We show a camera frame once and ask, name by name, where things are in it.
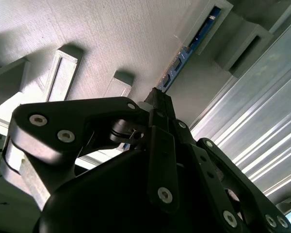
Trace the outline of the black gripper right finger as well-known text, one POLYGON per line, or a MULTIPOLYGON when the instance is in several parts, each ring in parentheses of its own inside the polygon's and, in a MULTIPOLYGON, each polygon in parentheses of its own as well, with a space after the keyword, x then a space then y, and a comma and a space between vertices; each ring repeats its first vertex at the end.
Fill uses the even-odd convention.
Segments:
POLYGON ((163 94, 165 113, 181 159, 201 183, 211 217, 210 233, 291 233, 291 223, 275 205, 209 139, 195 141, 187 125, 176 119, 171 97, 163 94))

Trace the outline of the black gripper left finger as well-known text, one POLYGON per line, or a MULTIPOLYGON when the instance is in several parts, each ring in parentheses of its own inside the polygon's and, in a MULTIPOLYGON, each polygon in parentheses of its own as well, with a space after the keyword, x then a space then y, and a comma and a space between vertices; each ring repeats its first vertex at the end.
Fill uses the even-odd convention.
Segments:
POLYGON ((17 107, 3 149, 12 174, 4 178, 27 189, 42 212, 62 185, 127 151, 176 155, 163 94, 150 92, 150 110, 126 97, 17 107))

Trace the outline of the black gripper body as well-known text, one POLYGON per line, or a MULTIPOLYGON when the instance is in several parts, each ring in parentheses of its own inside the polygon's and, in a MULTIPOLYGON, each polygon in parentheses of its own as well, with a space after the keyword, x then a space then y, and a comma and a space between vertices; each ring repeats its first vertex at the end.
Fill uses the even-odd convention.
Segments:
POLYGON ((62 185, 39 233, 221 233, 197 172, 173 152, 127 151, 62 185))

